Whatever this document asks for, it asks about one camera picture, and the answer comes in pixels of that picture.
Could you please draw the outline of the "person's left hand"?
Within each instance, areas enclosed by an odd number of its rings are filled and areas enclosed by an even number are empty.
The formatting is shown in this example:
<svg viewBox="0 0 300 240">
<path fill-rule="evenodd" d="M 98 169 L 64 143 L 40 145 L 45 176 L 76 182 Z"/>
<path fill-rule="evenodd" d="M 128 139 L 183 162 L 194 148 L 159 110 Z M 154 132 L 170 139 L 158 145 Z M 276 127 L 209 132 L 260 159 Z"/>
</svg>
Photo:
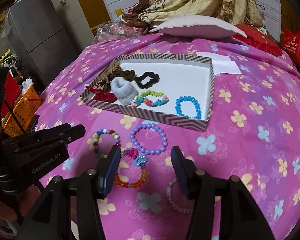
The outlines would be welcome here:
<svg viewBox="0 0 300 240">
<path fill-rule="evenodd" d="M 13 196 L 15 203 L 7 205 L 5 202 L 0 201 L 0 239 L 14 239 L 16 233 L 13 232 L 9 222 L 16 222 L 18 220 L 17 209 L 19 214 L 25 219 L 40 196 L 40 189 L 31 185 L 23 193 Z"/>
</svg>

